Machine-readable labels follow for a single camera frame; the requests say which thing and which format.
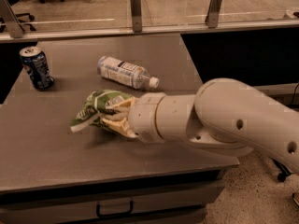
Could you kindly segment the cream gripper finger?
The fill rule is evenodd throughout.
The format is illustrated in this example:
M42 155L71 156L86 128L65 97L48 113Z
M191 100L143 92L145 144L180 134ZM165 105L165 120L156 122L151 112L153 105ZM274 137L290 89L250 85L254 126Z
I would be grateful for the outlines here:
M102 121L110 131L121 134L127 138L137 138L137 134L131 129L127 118L122 120L102 119Z
M106 111L108 113L128 113L135 104L136 98L129 97L124 99L122 96L116 96L106 102Z

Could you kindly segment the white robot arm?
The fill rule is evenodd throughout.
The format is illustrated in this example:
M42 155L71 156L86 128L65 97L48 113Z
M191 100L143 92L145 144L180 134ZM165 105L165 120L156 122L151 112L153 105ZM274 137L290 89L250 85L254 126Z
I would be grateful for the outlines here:
M145 143L184 142L237 157L256 149L299 173L299 113L238 80L211 79L191 95L146 93L108 110Z

